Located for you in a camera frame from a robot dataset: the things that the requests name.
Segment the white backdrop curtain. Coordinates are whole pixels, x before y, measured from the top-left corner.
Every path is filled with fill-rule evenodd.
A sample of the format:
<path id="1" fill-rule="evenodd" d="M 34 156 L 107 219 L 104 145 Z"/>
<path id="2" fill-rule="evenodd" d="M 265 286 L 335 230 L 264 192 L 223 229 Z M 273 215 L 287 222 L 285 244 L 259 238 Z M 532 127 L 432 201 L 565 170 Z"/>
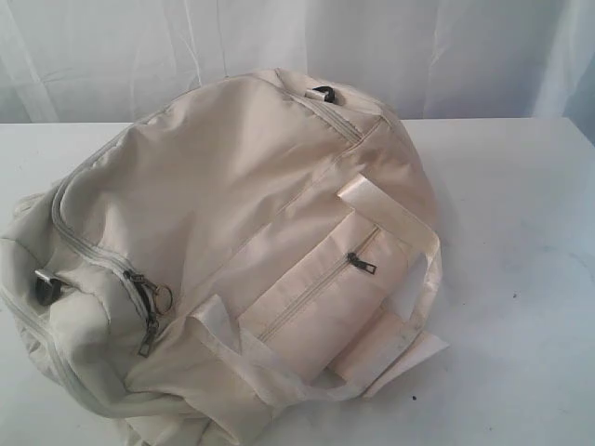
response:
<path id="1" fill-rule="evenodd" d="M 590 1 L 5 1 L 4 122 L 129 122 L 285 68 L 403 118 L 594 122 Z"/>

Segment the cream fabric duffel bag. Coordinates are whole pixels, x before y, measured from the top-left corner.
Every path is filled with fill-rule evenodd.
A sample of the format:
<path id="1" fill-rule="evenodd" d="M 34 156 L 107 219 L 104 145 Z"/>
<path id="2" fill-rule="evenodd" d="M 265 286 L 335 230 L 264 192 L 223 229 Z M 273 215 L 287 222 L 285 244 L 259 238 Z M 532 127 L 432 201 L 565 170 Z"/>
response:
<path id="1" fill-rule="evenodd" d="M 247 445 L 444 349 L 436 203 L 382 102 L 275 69 L 122 131 L 1 240 L 30 359 L 127 445 Z"/>

